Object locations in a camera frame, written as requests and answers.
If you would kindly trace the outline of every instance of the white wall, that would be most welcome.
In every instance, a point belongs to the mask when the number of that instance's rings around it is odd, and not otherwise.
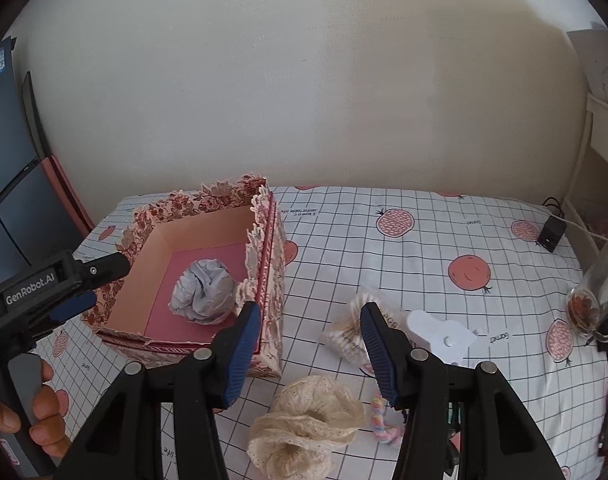
[[[273,184],[563,192],[586,0],[32,0],[12,33],[96,221],[129,194]]]

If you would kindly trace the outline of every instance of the fingernail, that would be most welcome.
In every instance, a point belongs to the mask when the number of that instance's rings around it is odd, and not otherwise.
[[[21,427],[20,418],[17,413],[12,412],[11,410],[4,410],[4,415],[2,416],[2,420],[4,421],[4,425],[7,428],[10,428],[14,431],[19,431]]]
[[[39,426],[33,426],[29,430],[29,433],[31,433],[31,438],[37,444],[46,440],[46,431],[44,430],[44,428],[41,428]]]

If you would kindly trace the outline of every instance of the colorful braided hair tie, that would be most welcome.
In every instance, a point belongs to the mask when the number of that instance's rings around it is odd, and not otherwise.
[[[370,402],[370,422],[373,425],[373,433],[378,442],[399,447],[404,437],[404,427],[386,426],[384,422],[385,411],[386,400],[377,392],[372,402]]]

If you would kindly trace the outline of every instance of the silver screw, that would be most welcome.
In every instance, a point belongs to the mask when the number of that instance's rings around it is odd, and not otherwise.
[[[415,359],[415,361],[426,361],[426,359],[428,359],[428,352],[423,348],[415,348],[411,351],[411,357]]]
[[[142,364],[138,363],[137,361],[132,361],[124,367],[124,371],[128,375],[137,375],[140,373],[140,371],[142,371]]]
[[[197,348],[197,350],[193,352],[193,357],[199,361],[206,361],[206,359],[212,355],[213,352],[210,351],[210,348]]]
[[[492,361],[484,361],[480,367],[487,374],[493,374],[497,371],[497,365]]]

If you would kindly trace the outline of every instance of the checkered tablecloth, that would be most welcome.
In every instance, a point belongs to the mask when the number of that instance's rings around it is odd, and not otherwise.
[[[583,346],[574,334],[568,362],[554,362],[546,348],[551,325],[566,320],[565,297],[581,278],[579,264],[565,237],[549,254],[514,228],[515,221],[524,221],[537,232],[547,218],[543,211],[510,200],[391,189],[278,187],[274,193],[289,239],[297,245],[297,256],[286,267],[283,375],[279,380],[247,379],[241,398],[215,417],[231,480],[263,478],[245,453],[249,427],[268,411],[275,393],[293,380],[328,374],[347,384],[365,405],[370,403],[375,380],[319,343],[322,331],[341,319],[346,302],[359,288],[374,290],[389,308],[424,309],[437,319],[457,320],[475,330],[479,337],[466,364],[494,361],[527,406],[560,467],[567,467],[573,479],[598,476],[597,437],[608,389],[605,357],[594,346]],[[134,209],[164,196],[124,199],[77,255],[87,260],[114,252]],[[383,234],[378,212],[389,210],[410,213],[412,229],[397,238]],[[112,234],[100,241],[107,229]],[[464,290],[452,279],[450,264],[466,255],[487,264],[488,290]],[[125,360],[78,320],[69,321],[63,331],[41,341],[38,351],[56,371],[53,387],[68,392],[66,429],[75,436]],[[509,333],[510,338],[490,344],[496,333]],[[68,346],[55,357],[58,337],[59,343],[68,338]],[[172,411],[171,405],[165,406],[162,417],[168,480],[177,477]],[[401,421],[396,413],[386,417]],[[336,466],[329,478],[391,478],[397,453],[378,444],[366,426],[353,444],[333,454]]]

